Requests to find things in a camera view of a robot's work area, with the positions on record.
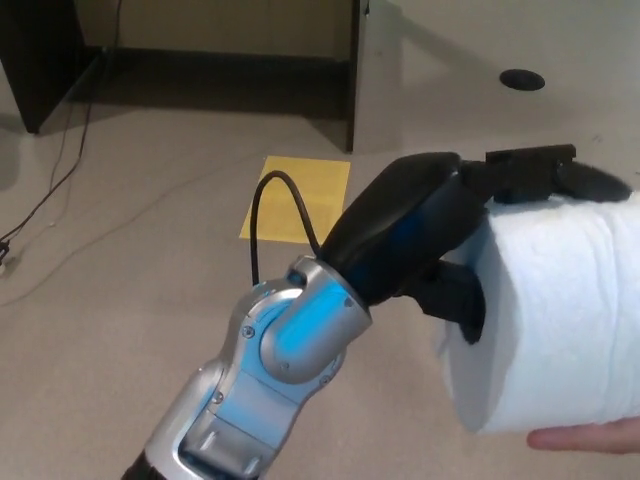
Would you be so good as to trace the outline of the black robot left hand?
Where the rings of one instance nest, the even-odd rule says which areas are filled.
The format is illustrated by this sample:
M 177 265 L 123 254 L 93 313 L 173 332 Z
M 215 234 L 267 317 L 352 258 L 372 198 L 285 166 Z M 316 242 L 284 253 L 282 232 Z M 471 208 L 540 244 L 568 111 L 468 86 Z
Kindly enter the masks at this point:
M 404 156 L 388 165 L 343 212 L 319 259 L 366 307 L 413 298 L 423 313 L 459 326 L 477 343 L 486 302 L 479 277 L 445 260 L 488 215 L 487 204 L 529 205 L 553 195 L 620 202 L 630 187 L 576 161 L 572 144 L 493 151 L 484 161 L 454 152 Z

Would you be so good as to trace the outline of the person's bare hand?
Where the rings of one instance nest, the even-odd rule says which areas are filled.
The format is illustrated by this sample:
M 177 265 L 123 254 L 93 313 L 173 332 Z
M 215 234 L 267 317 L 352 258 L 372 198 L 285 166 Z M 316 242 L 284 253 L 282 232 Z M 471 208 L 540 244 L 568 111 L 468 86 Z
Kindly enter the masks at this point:
M 639 427 L 639 418 L 634 417 L 606 424 L 545 428 L 530 432 L 527 445 L 541 451 L 638 454 Z

